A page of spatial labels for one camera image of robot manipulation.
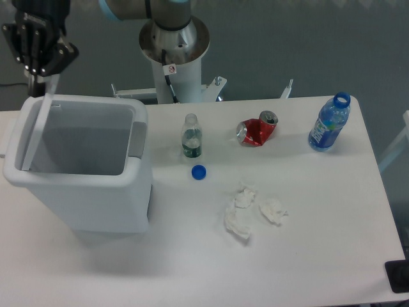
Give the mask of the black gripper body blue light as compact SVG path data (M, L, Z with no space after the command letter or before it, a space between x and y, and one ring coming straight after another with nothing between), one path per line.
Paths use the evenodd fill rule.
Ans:
M70 13L69 0L32 1L16 0L12 5L17 12L27 13L36 18L45 19L66 36L65 20Z

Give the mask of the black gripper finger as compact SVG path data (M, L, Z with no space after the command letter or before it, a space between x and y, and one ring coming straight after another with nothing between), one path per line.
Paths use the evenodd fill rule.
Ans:
M16 13L13 23L1 26L17 63L30 74L48 74L51 61L51 21L30 13Z
M31 56L27 65L28 95L41 97L45 95L46 83L53 75L60 74L79 55L78 48L68 41L65 35L60 35L56 43L47 51L40 49L41 35L35 35Z

